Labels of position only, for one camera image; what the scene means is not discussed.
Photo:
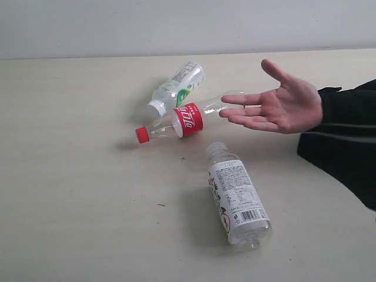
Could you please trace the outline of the person's open hand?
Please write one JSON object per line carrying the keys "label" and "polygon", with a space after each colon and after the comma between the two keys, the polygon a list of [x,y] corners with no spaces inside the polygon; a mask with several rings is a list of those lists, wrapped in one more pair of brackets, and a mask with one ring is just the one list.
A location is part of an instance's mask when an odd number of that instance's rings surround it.
{"label": "person's open hand", "polygon": [[242,107],[223,109],[220,117],[248,129],[281,134],[305,132],[321,123],[321,97],[312,84],[268,59],[261,61],[261,68],[280,86],[262,93],[224,95],[222,102]]}

